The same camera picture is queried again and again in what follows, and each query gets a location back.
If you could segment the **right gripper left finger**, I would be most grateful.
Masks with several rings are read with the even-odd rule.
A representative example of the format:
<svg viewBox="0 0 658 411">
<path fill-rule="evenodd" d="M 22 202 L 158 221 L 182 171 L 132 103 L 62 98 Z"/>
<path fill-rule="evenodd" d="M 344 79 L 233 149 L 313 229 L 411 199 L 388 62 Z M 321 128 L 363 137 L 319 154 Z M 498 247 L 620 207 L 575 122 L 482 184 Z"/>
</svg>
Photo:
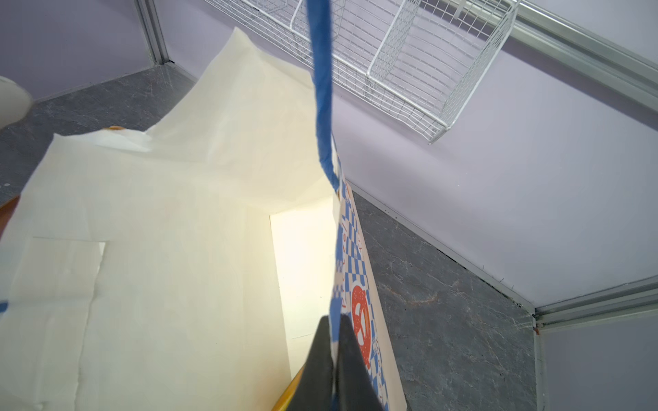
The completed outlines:
<svg viewBox="0 0 658 411">
<path fill-rule="evenodd" d="M 333 408 L 333 360 L 329 318 L 318 323 L 308 358 L 288 410 L 330 411 Z"/>
</svg>

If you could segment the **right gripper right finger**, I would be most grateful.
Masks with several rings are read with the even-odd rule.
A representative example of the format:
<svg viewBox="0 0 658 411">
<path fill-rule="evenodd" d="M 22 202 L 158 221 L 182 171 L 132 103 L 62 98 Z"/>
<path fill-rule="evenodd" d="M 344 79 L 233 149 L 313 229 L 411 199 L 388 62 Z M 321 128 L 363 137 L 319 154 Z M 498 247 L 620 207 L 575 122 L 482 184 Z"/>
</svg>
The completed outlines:
<svg viewBox="0 0 658 411">
<path fill-rule="evenodd" d="M 351 320 L 344 314 L 340 318 L 335 385 L 337 410 L 382 411 L 382 405 L 363 362 Z"/>
</svg>

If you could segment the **orange croissant bread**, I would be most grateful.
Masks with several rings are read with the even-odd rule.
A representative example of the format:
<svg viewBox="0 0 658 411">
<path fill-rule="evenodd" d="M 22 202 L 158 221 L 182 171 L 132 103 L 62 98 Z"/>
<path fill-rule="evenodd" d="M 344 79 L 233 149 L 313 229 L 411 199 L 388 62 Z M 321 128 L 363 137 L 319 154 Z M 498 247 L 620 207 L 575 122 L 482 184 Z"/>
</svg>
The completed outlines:
<svg viewBox="0 0 658 411">
<path fill-rule="evenodd" d="M 272 407 L 272 411 L 286 411 L 289 408 L 299 382 L 299 375 L 297 375 L 296 378 L 286 387 L 284 393 L 280 396 L 279 400 L 277 400 L 276 404 Z"/>
</svg>

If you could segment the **blue checkered paper bag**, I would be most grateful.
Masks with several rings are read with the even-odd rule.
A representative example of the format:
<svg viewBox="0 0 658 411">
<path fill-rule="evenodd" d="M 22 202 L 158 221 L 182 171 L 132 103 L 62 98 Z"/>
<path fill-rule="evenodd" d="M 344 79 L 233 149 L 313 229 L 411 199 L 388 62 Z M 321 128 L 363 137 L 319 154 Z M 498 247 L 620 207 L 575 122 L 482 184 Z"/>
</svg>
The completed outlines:
<svg viewBox="0 0 658 411">
<path fill-rule="evenodd" d="M 55 135 L 1 236 L 4 410 L 270 410 L 347 315 L 408 407 L 332 135 L 330 10 L 305 70 L 235 29 L 145 131 Z"/>
</svg>

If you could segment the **metal tongs with white tips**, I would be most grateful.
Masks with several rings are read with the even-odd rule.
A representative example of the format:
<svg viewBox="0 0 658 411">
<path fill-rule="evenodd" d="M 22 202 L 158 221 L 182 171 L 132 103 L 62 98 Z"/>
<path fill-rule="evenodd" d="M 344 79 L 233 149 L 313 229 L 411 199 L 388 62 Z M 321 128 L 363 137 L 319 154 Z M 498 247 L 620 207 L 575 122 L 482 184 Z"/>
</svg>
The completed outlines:
<svg viewBox="0 0 658 411">
<path fill-rule="evenodd" d="M 0 128 L 20 122 L 29 113 L 33 98 L 9 78 L 0 77 Z"/>
</svg>

